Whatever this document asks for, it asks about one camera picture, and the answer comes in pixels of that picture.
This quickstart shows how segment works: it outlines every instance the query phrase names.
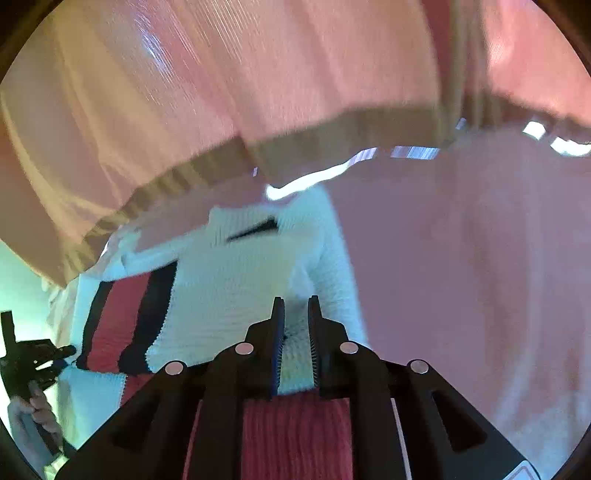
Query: person's arm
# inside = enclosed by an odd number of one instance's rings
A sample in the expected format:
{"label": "person's arm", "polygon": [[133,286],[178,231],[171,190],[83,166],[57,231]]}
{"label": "person's arm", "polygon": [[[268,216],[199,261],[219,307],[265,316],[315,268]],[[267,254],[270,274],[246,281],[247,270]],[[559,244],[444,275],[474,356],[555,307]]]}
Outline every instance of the person's arm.
{"label": "person's arm", "polygon": [[27,428],[25,416],[31,416],[35,423],[42,425],[51,433],[60,447],[63,443],[63,435],[47,397],[37,384],[31,384],[31,393],[32,396],[28,401],[19,396],[11,398],[8,404],[8,421],[14,442],[39,476],[45,478],[44,469],[55,458],[48,455],[48,450],[37,431]]}

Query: curtain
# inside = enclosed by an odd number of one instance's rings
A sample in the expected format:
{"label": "curtain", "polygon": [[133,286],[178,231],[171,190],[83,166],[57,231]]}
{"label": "curtain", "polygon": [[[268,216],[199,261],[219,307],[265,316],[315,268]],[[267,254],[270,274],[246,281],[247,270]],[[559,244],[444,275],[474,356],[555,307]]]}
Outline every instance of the curtain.
{"label": "curtain", "polygon": [[0,84],[0,238],[58,285],[160,200],[543,119],[591,80],[531,0],[65,0]]}

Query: round metal rivet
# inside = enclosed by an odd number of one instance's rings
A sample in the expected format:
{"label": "round metal rivet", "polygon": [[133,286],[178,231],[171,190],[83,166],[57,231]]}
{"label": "round metal rivet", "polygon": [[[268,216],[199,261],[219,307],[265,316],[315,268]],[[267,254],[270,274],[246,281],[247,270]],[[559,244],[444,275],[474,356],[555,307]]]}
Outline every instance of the round metal rivet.
{"label": "round metal rivet", "polygon": [[413,360],[410,362],[410,370],[416,374],[426,374],[429,371],[429,365],[422,360]]}
{"label": "round metal rivet", "polygon": [[349,355],[359,352],[359,345],[353,342],[343,342],[339,348],[341,352],[348,353]]}
{"label": "round metal rivet", "polygon": [[178,375],[184,369],[184,365],[181,362],[170,362],[166,367],[164,367],[164,371],[168,375]]}
{"label": "round metal rivet", "polygon": [[255,348],[252,346],[251,343],[242,342],[236,345],[234,349],[238,355],[250,355],[255,351]]}

